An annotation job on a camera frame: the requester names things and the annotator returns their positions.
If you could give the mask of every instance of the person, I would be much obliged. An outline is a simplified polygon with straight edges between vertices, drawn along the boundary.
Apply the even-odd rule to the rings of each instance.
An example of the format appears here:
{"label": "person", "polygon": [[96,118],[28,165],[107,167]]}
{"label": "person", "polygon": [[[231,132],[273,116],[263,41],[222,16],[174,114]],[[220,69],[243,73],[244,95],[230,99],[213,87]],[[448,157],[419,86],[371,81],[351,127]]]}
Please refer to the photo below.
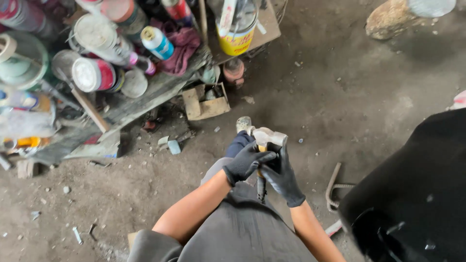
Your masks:
{"label": "person", "polygon": [[[236,123],[237,136],[201,185],[171,206],[152,230],[141,230],[128,262],[344,262],[314,216],[296,182],[286,146],[258,152]],[[290,208],[293,232],[266,198],[246,181],[257,169]]]}

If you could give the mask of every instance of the hammer head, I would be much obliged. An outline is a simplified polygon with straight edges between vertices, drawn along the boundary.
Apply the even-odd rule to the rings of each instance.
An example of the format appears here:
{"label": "hammer head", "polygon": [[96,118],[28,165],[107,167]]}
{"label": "hammer head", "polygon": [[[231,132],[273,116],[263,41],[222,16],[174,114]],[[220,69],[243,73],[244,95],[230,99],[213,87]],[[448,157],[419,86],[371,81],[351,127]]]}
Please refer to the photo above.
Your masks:
{"label": "hammer head", "polygon": [[264,147],[267,147],[267,143],[284,146],[288,139],[287,135],[280,132],[273,132],[267,127],[255,128],[254,126],[250,126],[247,133],[256,138],[257,145]]}

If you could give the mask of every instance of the concrete floor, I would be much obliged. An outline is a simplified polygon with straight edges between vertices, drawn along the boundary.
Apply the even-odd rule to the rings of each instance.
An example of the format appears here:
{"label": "concrete floor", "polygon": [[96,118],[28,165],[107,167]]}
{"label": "concrete floor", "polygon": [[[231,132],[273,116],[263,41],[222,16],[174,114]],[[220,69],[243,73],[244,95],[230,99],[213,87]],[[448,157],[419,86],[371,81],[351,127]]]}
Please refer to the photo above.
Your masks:
{"label": "concrete floor", "polygon": [[[426,20],[393,40],[375,41],[363,27],[382,2],[289,2],[282,36],[246,62],[243,88],[228,91],[231,112],[191,122],[198,134],[179,155],[150,158],[146,143],[155,145],[160,137],[142,134],[141,140],[132,137],[133,150],[108,169],[77,159],[30,180],[0,172],[0,261],[125,261],[126,235],[151,228],[199,185],[244,115],[255,126],[289,135],[291,163],[307,201],[324,228],[334,223],[338,218],[327,211],[324,192],[336,163],[343,163],[338,182],[359,182],[400,148],[423,118],[451,105],[466,82],[464,13],[455,10],[434,26]],[[64,185],[70,194],[63,194]],[[285,202],[269,192],[289,221]],[[31,221],[36,210],[42,214]],[[72,227],[86,232],[95,219],[98,242],[83,234],[85,243],[78,245]],[[343,232],[334,241],[348,261],[363,261]]]}

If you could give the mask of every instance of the yellow can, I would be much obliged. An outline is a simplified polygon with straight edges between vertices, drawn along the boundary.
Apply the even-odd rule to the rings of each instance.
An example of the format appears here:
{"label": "yellow can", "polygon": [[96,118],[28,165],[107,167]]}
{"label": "yellow can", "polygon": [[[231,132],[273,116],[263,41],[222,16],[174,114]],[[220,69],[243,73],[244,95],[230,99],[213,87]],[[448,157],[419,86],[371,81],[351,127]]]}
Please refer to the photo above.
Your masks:
{"label": "yellow can", "polygon": [[246,52],[253,40],[256,21],[257,15],[249,27],[236,33],[234,32],[234,28],[232,28],[225,37],[219,36],[219,26],[217,25],[217,37],[223,52],[227,55],[241,55]]}

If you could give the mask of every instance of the pink cloth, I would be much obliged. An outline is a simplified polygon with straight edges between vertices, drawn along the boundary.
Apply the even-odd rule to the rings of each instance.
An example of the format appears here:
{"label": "pink cloth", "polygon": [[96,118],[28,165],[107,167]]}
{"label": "pink cloth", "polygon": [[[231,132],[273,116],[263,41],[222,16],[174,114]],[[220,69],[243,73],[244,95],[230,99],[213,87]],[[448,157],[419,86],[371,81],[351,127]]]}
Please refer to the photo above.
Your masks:
{"label": "pink cloth", "polygon": [[157,27],[173,44],[173,55],[165,61],[157,64],[161,71],[173,75],[182,76],[188,68],[188,59],[201,45],[201,38],[194,28],[181,28],[169,21],[162,23],[156,19],[151,19],[151,26]]}

